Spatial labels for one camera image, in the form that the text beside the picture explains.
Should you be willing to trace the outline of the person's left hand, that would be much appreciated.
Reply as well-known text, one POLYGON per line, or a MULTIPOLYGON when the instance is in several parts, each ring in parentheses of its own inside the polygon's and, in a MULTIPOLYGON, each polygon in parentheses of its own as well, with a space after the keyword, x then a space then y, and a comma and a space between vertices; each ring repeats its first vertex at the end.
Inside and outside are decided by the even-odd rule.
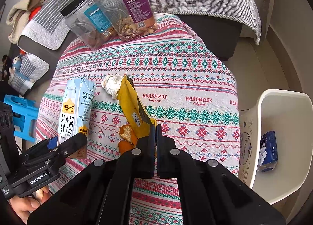
POLYGON ((9 203, 20 219, 24 223, 27 223, 30 213, 36 210, 40 205, 44 204, 51 196, 52 194, 49 191, 49 187, 46 185, 36 191, 35 198, 30 196, 24 198, 14 196, 9 200, 9 203))

